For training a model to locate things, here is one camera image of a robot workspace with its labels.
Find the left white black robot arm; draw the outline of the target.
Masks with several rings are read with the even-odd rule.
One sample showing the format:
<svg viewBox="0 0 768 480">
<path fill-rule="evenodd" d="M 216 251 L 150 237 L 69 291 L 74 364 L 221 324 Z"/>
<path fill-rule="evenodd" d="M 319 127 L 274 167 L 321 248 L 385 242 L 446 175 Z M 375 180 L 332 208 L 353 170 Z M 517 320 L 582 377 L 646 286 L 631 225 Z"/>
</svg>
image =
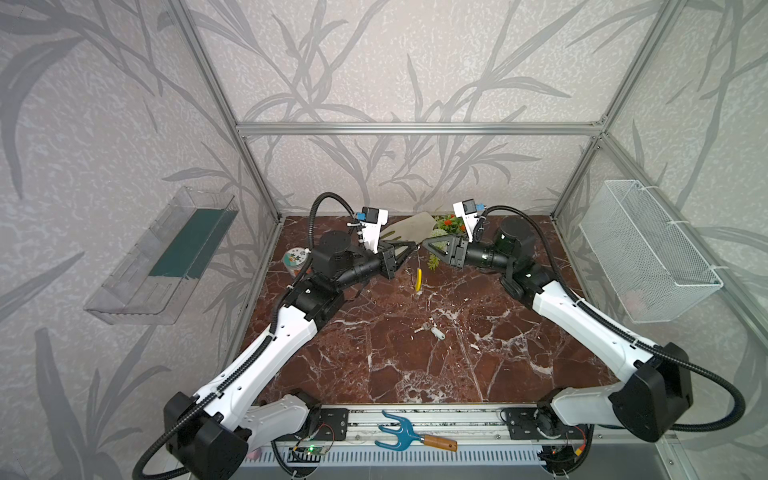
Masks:
<svg viewBox="0 0 768 480">
<path fill-rule="evenodd" d="M 184 474 L 228 479 L 255 448 L 257 435 L 275 440 L 299 430 L 309 406 L 297 394 L 262 406 L 263 415 L 253 426 L 246 416 L 257 410 L 253 403 L 264 387 L 341 309 L 347 288 L 375 276 L 393 278 L 417 249 L 414 241 L 382 241 L 369 250 L 352 244 L 347 232 L 324 234 L 257 339 L 195 394 L 178 392 L 166 403 L 165 432 L 140 457 L 133 478 L 147 478 L 148 461 L 166 449 L 180 466 L 160 473 L 162 479 Z"/>
</svg>

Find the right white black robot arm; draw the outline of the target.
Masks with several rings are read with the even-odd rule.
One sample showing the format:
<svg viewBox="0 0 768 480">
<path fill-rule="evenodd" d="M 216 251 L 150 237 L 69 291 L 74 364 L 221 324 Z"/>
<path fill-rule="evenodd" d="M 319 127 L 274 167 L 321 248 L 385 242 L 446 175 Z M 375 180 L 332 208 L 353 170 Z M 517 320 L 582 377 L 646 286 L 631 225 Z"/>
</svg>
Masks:
<svg viewBox="0 0 768 480">
<path fill-rule="evenodd" d="M 692 404 L 689 372 L 625 339 L 625 328 L 583 299 L 571 298 L 554 271 L 534 259 L 533 240 L 522 221 L 506 219 L 491 243 L 444 235 L 423 245 L 453 267 L 499 273 L 508 295 L 565 330 L 614 374 L 611 385 L 550 392 L 538 403 L 541 430 L 592 424 L 622 427 L 646 442 L 659 440 Z"/>
</svg>

